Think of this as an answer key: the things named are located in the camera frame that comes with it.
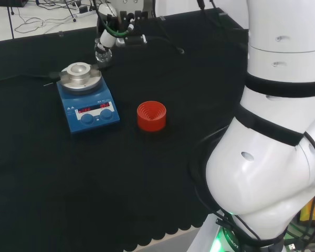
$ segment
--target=red cup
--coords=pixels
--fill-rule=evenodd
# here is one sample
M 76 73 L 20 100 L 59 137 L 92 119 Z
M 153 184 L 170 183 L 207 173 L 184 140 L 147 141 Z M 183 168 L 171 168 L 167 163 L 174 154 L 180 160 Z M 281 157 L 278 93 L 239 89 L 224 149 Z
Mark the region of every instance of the red cup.
M 146 101 L 137 109 L 138 126 L 148 132 L 162 130 L 166 126 L 166 107 L 157 101 Z

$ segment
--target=robot end effector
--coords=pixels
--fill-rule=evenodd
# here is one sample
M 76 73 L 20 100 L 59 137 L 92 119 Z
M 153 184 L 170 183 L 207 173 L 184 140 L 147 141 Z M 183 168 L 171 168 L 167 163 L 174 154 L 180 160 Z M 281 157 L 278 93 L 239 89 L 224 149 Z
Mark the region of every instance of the robot end effector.
M 101 67 L 106 67 L 112 58 L 110 49 L 116 45 L 117 47 L 124 47 L 130 45 L 144 45 L 147 43 L 144 35 L 128 36 L 134 30 L 136 22 L 147 19 L 148 12 L 140 10 L 134 13 L 127 13 L 127 11 L 120 11 L 117 13 L 109 3 L 100 4 L 97 11 L 97 38 L 95 40 L 96 59 Z

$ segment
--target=black tablecloth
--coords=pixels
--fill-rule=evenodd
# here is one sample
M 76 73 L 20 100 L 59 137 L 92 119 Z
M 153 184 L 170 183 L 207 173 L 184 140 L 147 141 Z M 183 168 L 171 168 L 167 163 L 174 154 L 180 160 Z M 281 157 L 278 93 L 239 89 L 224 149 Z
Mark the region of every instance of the black tablecloth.
M 131 251 L 201 226 L 208 211 L 195 196 L 187 157 L 233 117 L 247 57 L 200 12 L 163 24 L 185 55 L 162 41 L 115 49 L 103 76 L 121 122 L 110 127 L 72 137 L 54 85 L 0 81 L 0 252 Z M 140 29 L 162 35 L 154 20 Z M 89 28 L 2 41 L 0 78 L 94 64 L 94 37 Z M 229 38 L 246 43 L 247 33 Z M 136 124 L 137 107 L 148 100 L 167 108 L 159 134 Z

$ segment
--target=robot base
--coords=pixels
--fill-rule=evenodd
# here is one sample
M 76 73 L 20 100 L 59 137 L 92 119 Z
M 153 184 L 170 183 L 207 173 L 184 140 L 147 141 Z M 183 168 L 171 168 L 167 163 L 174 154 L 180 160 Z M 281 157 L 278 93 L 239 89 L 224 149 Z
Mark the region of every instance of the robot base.
M 214 214 L 208 215 L 207 219 L 203 223 L 202 227 L 200 228 L 197 236 L 195 237 L 194 241 L 190 245 L 187 252 L 239 251 L 238 242 L 234 241 L 233 239 L 227 240 L 222 227 L 216 224 L 216 220 L 217 217 Z M 282 250 L 275 252 L 286 252 L 286 248 L 283 247 Z

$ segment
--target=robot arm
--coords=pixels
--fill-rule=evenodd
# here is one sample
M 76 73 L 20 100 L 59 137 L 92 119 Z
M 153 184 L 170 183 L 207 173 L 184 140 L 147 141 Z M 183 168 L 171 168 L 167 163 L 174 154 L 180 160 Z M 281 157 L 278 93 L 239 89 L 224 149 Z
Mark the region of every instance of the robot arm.
M 107 67 L 112 58 L 111 48 L 116 45 L 146 44 L 146 38 L 141 36 L 128 36 L 134 30 L 135 22 L 141 18 L 147 18 L 148 12 L 142 12 L 143 0 L 113 1 L 117 9 L 111 3 L 104 2 L 98 8 L 97 36 L 95 51 L 96 59 L 101 68 Z
M 303 136 L 315 140 L 315 0 L 248 0 L 248 8 L 246 87 L 206 181 L 222 209 L 267 240 L 315 196 L 315 149 Z

